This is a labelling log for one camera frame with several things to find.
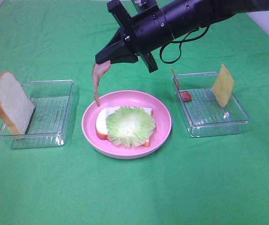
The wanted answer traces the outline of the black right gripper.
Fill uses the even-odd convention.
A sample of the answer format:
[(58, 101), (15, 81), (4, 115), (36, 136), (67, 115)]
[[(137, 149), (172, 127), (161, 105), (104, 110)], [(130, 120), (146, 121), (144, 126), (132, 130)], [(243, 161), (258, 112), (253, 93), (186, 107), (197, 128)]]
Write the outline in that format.
[(158, 70), (152, 51), (173, 40), (165, 15), (152, 0), (149, 7), (131, 17), (119, 0), (107, 4), (120, 28), (110, 42), (95, 55), (95, 62), (102, 64), (136, 63), (141, 57), (150, 73)]

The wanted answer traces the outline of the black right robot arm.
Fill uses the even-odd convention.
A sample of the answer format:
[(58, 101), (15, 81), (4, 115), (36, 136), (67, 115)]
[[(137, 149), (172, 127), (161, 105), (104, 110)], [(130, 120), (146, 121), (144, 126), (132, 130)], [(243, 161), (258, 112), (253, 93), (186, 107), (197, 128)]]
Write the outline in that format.
[(162, 8), (155, 0), (132, 3), (138, 12), (134, 16), (119, 0), (108, 2), (108, 11), (120, 28), (95, 56), (97, 64), (136, 63), (141, 57), (152, 73), (158, 69), (153, 50), (235, 14), (269, 11), (269, 0), (174, 0)]

